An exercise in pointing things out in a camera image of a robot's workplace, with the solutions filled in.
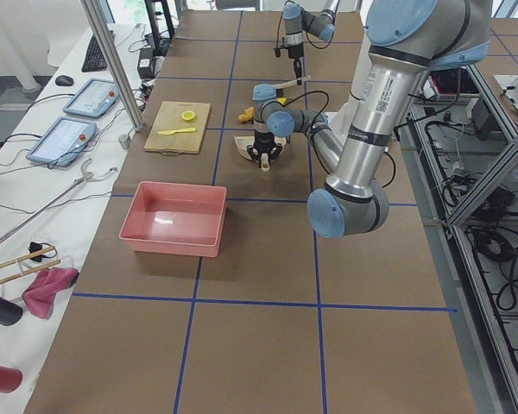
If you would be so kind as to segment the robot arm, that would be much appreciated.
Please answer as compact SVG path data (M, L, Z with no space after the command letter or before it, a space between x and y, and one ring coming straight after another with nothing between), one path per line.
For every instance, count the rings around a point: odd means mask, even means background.
M286 50L293 61L294 76L297 85L303 77L304 42L310 35L329 44L335 32L336 14L339 1L327 1L324 8L315 15L295 1L286 1L277 25L275 57L281 57Z
M322 112L293 110L278 101L273 85L252 93L255 140L250 158L271 160L278 139L305 135L327 169L306 211L313 229L328 238L368 233L381 227L389 201L376 169L409 98L431 71L460 69L489 51L489 1L375 1L365 23L360 58L370 64L356 111L339 116L348 131L339 140Z

